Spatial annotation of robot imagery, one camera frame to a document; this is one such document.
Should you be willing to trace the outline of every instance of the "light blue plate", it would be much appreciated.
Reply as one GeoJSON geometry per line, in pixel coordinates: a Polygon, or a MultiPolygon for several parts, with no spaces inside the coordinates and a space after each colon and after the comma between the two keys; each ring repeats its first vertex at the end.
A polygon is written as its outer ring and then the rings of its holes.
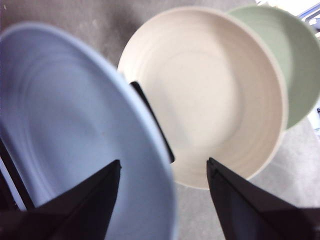
{"type": "Polygon", "coordinates": [[[152,116],[115,68],[48,25],[1,36],[1,138],[36,206],[115,159],[122,166],[106,238],[170,240],[176,200],[152,116]]]}

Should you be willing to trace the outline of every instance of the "ceramic dish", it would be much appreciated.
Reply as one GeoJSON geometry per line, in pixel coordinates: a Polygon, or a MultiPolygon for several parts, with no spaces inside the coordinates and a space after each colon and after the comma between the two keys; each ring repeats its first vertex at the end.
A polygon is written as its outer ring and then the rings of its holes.
{"type": "Polygon", "coordinates": [[[287,128],[294,126],[319,97],[320,45],[315,33],[299,18],[274,7],[246,6],[229,14],[254,30],[274,54],[288,90],[287,128]]]}
{"type": "Polygon", "coordinates": [[[273,56],[243,24],[210,8],[176,8],[147,21],[118,71],[140,83],[175,155],[175,180],[186,186],[208,189],[209,157],[250,178],[287,124],[273,56]]]}
{"type": "Polygon", "coordinates": [[[8,29],[0,48],[1,138],[35,206],[119,159],[106,239],[175,239],[166,147],[116,69],[79,40],[39,23],[8,29]]]}

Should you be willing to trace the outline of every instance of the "white bowl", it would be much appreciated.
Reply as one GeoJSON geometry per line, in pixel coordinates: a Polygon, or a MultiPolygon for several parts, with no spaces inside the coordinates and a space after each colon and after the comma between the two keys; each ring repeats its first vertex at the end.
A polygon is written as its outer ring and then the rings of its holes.
{"type": "Polygon", "coordinates": [[[153,17],[127,43],[118,71],[144,90],[178,183],[208,189],[209,157],[248,179],[279,145],[283,76],[255,33],[224,13],[182,7],[153,17]]]}

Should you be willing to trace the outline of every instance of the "sage green plate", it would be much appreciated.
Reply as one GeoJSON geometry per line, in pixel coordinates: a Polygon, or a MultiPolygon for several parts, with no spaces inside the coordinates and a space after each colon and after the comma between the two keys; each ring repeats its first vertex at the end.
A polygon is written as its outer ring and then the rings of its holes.
{"type": "Polygon", "coordinates": [[[320,45],[299,18],[269,6],[245,6],[230,15],[252,28],[273,52],[283,72],[289,100],[287,129],[302,120],[320,92],[320,45]]]}

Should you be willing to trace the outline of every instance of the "gray carpet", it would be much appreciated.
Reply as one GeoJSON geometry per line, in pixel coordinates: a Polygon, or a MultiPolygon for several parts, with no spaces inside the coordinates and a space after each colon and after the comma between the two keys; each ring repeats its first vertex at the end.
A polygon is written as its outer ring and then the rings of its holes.
{"type": "MultiPolygon", "coordinates": [[[[222,11],[253,0],[2,0],[1,29],[21,21],[58,26],[102,53],[115,66],[131,35],[169,8],[199,5],[222,11]]],[[[259,187],[304,207],[320,206],[320,146],[305,119],[284,135],[271,164],[252,179],[259,187]]],[[[223,240],[210,193],[176,186],[179,239],[223,240]]]]}

